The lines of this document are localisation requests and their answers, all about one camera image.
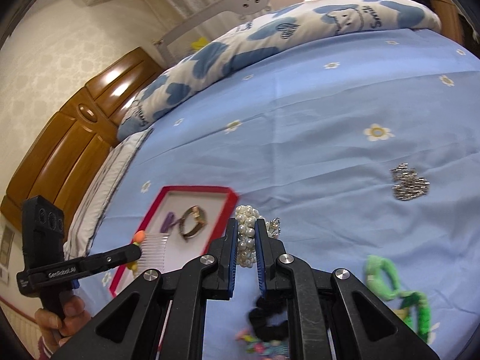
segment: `pearl bracelet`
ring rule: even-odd
[[[257,262],[255,255],[255,222],[264,219],[252,206],[238,206],[235,209],[235,219],[238,221],[237,265],[252,268]],[[280,218],[271,222],[265,221],[268,237],[278,238],[280,235]]]

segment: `blue and white blanket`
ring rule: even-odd
[[[408,28],[439,32],[440,19],[411,0],[315,0],[258,17],[186,57],[139,92],[118,140],[145,130],[225,76],[279,52],[350,32]]]

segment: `hand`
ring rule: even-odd
[[[59,316],[44,309],[38,309],[35,313],[35,321],[40,327],[45,345],[51,352],[55,352],[65,344],[69,338],[77,333],[92,317],[85,310],[85,303],[77,296],[72,296],[64,305],[63,322]],[[57,341],[52,330],[58,330],[64,338]]]

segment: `metal screw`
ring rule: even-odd
[[[335,276],[340,280],[345,280],[350,277],[350,272],[346,269],[340,268],[335,271]]]
[[[204,266],[209,266],[210,264],[213,264],[215,261],[215,257],[211,256],[210,254],[206,254],[205,256],[200,257],[200,262]]]
[[[293,256],[291,254],[282,254],[278,259],[284,264],[291,264],[293,262]]]
[[[143,274],[143,278],[146,281],[154,281],[158,279],[158,272],[155,269],[149,269]]]

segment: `black scrunchie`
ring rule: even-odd
[[[268,300],[258,298],[256,308],[248,313],[248,319],[256,337],[264,342],[283,341],[289,336],[287,321],[280,325],[267,325],[267,318],[282,313],[286,308],[285,300]]]

